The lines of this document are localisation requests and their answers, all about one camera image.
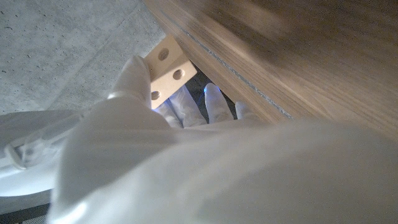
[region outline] gloved hand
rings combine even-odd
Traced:
[[[118,96],[133,96],[150,107],[149,77],[149,69],[145,61],[138,56],[132,57],[123,66],[121,76],[108,99]],[[210,124],[233,120],[224,96],[220,89],[212,83],[205,87],[205,103]],[[238,119],[258,119],[244,103],[238,101],[235,107]],[[162,115],[172,128],[189,128],[207,124],[185,86],[181,87],[155,111]]]
[[[209,83],[204,91],[209,123],[232,121],[234,118],[220,89]],[[244,103],[238,101],[235,107],[238,119],[258,119]],[[155,111],[161,114],[172,128],[189,128],[207,124],[185,85]]]

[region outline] white protective suit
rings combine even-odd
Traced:
[[[219,89],[205,91],[210,124],[184,87],[153,112],[147,65],[130,59],[62,149],[49,223],[398,221],[394,142],[329,122],[269,126],[242,103],[233,121]]]

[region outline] wood grain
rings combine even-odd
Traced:
[[[146,4],[199,69],[264,120],[326,118],[398,140],[397,1]]]

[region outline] white glove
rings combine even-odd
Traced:
[[[212,83],[205,87],[205,103],[210,124],[234,119],[220,89]],[[244,103],[236,102],[235,107],[238,119],[258,120],[258,117]],[[155,111],[161,114],[172,128],[189,128],[207,124],[185,86],[175,92],[170,97],[170,101],[164,102]]]

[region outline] concrete surface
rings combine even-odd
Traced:
[[[89,107],[165,34],[138,0],[0,1],[0,114]]]

